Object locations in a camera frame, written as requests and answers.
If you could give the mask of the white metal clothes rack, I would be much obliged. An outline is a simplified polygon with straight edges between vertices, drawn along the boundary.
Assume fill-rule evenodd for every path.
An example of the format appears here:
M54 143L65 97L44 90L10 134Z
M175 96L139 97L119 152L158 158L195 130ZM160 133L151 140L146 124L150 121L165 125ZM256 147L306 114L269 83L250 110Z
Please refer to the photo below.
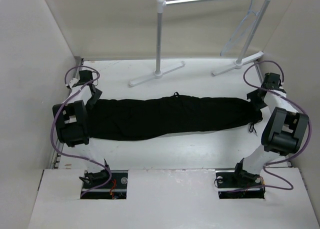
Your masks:
M226 59L225 65L212 65L210 73L219 76L263 56L253 48L257 30L272 0L254 0L253 8L260 11L253 27L224 56L223 46L247 14L251 0L151 0L144 6L144 25L149 42L151 64L131 77L135 87L176 70L182 70L188 58Z

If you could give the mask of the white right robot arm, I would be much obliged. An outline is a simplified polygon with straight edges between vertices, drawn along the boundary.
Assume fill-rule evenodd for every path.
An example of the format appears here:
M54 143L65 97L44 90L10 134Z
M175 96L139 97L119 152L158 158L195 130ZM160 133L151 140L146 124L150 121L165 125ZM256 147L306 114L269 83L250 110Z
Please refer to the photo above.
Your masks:
M248 93L247 99L258 111L267 107L271 116L262 132L261 145L235 166L231 179L238 187L253 184L273 160L296 154L310 122L308 115L298 112L287 100L279 74L265 74L261 88Z

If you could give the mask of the light blue clothes hanger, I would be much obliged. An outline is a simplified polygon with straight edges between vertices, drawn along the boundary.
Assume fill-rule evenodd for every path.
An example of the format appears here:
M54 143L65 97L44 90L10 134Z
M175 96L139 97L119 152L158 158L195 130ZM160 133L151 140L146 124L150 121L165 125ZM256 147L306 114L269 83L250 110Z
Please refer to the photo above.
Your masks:
M223 46L219 54L220 56L224 56L243 39L246 33L253 27L259 14L260 11L254 9L254 0L250 0L250 4L246 12L246 15L238 24L229 40Z

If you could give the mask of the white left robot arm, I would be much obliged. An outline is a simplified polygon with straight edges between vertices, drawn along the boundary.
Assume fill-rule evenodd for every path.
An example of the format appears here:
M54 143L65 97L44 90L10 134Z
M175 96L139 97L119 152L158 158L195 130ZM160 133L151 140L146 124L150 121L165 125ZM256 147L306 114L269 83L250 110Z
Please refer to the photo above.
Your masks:
M83 185L91 190L99 188L108 188L112 184L112 172L108 163L103 164L95 161L92 158L72 155L60 151L54 142L54 133L57 139L73 148L77 145L88 145L90 142L89 135L89 116L88 110L92 109L95 103L102 95L102 91L96 88L94 82L100 78L100 73L89 66L75 66L66 72L68 75L72 70L81 69L78 78L72 78L70 82L65 81L65 86L71 90L68 98L61 104L56 104L52 107L53 122L50 129L50 142L53 149L60 155L84 160L86 162L102 167L100 172L86 172L80 179Z

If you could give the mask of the black trousers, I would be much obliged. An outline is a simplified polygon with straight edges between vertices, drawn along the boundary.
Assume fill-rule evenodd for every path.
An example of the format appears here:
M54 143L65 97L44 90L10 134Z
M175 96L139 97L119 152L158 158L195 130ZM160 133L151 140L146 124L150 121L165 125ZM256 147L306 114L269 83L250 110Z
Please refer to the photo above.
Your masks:
M236 97L194 97L174 93L158 99L99 99L88 113L95 139L142 141L166 134L210 132L259 123L263 114Z

